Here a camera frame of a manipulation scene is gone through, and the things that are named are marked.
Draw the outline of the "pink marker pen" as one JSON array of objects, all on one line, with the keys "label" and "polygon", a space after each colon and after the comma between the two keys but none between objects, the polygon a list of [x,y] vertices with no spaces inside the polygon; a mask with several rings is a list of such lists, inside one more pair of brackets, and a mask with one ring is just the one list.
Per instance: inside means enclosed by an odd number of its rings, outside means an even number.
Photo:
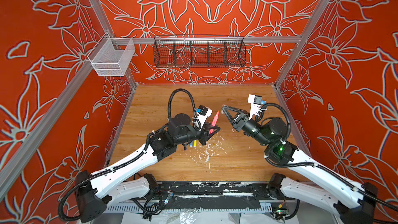
[{"label": "pink marker pen", "polygon": [[215,129],[217,127],[218,119],[219,119],[219,111],[216,112],[216,114],[212,120],[212,123],[211,123],[212,128],[209,130],[209,134],[212,134],[215,131]]}]

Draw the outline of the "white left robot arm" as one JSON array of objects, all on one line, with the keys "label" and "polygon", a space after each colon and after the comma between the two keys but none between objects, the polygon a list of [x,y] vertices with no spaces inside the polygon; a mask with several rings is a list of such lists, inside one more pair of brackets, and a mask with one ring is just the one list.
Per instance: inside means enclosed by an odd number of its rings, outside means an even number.
[{"label": "white left robot arm", "polygon": [[219,126],[211,125],[206,119],[203,117],[192,124],[188,115],[178,114],[158,130],[149,133],[145,144],[127,157],[91,174],[80,172],[75,186],[69,191],[69,194],[74,194],[79,211],[73,220],[89,222],[99,217],[109,205],[143,198],[157,188],[151,174],[130,182],[126,182],[126,179],[172,155],[178,145],[187,146],[193,141],[206,145],[220,131]]}]

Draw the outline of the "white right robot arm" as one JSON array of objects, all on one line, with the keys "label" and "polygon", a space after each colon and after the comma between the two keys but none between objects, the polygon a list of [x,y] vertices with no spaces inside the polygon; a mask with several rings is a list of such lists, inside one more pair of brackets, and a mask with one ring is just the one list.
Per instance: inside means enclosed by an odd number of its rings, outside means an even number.
[{"label": "white right robot arm", "polygon": [[344,224],[373,224],[378,189],[340,175],[317,162],[297,146],[288,142],[291,121],[278,104],[255,105],[255,112],[222,107],[231,126],[265,146],[264,158],[272,166],[299,173],[316,187],[301,185],[275,173],[268,184],[272,195],[295,198],[329,211]]}]

